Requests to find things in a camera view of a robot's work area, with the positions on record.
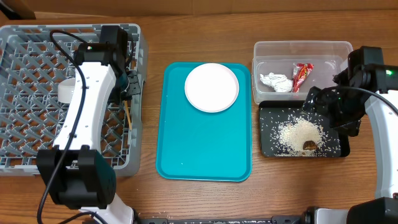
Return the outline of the wooden chopstick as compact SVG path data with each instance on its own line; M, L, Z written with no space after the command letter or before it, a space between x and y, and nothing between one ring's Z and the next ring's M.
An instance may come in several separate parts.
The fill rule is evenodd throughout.
M124 100L124 109L126 112L126 118L127 118L127 123L129 126L129 130L132 130L132 122L131 122L131 115L130 115L130 111L129 111L129 106L128 106L128 102L127 100Z

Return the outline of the red snack wrapper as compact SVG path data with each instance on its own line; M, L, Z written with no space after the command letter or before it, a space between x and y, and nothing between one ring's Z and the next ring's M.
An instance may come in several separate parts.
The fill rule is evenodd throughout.
M297 63L293 69L293 87L292 92L298 93L301 84L312 72L314 65L312 63Z

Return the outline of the grey bowl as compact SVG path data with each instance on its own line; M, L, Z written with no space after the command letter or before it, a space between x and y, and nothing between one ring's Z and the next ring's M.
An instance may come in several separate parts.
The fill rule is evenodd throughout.
M58 101L70 104L75 89L75 78L66 79L58 84Z

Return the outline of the white tissue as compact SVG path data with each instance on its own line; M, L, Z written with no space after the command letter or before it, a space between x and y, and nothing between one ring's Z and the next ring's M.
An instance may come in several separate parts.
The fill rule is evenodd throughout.
M287 93L293 89L293 81L283 74L275 74L272 72L268 75L260 74L260 81L273 88L275 92Z

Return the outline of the large white plate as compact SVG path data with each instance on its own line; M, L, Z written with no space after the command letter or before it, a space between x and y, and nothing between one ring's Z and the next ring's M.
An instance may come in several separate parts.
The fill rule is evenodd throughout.
M233 71L219 63L194 68L184 85L185 96L196 109L206 113L227 110L239 95L239 81Z

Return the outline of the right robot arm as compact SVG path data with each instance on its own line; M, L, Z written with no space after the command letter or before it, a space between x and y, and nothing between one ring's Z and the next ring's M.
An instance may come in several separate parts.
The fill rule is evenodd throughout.
M355 65L334 77L336 86L312 87L302 106L329 119L342 135L357 136L363 115L372 127L377 165L374 200L348 210L310 207L301 223L397 223L397 67Z

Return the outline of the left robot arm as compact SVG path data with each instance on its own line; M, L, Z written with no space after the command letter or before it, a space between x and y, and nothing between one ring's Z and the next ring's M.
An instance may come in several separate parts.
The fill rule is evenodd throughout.
M43 199L89 215L99 223L137 223L133 208L116 193L117 177L137 173L141 158L141 91L131 85L129 44L109 40L83 43L72 57L74 92L51 149L37 154L45 183ZM125 154L120 167L104 158L101 132L106 109L124 111L115 140Z

